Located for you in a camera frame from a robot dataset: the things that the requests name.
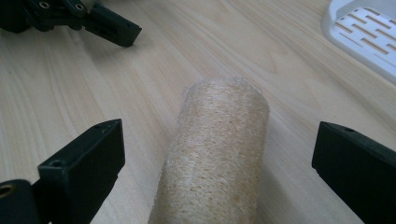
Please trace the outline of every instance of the beige cylinder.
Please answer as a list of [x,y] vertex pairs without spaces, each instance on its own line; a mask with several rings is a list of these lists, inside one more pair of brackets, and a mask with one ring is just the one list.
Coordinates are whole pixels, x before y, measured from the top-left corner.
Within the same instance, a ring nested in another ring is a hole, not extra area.
[[244,79],[188,89],[148,224],[254,223],[268,116]]

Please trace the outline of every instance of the cylindrical object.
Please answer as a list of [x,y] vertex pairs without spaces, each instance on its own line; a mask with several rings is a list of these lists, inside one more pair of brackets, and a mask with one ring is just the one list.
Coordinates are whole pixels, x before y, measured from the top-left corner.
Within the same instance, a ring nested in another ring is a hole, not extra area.
[[191,87],[148,224],[254,223],[268,116],[242,78]]
[[0,223],[44,223],[39,218],[30,183],[22,179],[0,183]]
[[13,33],[20,33],[29,28],[22,10],[21,0],[0,0],[0,28]]

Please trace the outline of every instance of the table surface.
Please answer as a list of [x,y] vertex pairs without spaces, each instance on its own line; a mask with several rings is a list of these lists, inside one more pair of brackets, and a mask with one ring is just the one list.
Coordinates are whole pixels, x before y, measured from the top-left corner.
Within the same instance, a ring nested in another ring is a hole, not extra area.
[[271,107],[258,223],[361,223],[311,168],[322,120],[396,148],[396,87],[330,43],[329,0],[111,0],[130,48],[57,27],[0,31],[0,182],[122,119],[126,165],[92,223],[147,223],[183,91],[245,77]]

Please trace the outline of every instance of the white dish rack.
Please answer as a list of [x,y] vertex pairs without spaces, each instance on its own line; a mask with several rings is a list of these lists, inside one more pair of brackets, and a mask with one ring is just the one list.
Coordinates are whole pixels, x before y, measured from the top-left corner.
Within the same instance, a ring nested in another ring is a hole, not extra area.
[[332,0],[321,28],[340,49],[396,84],[396,0]]

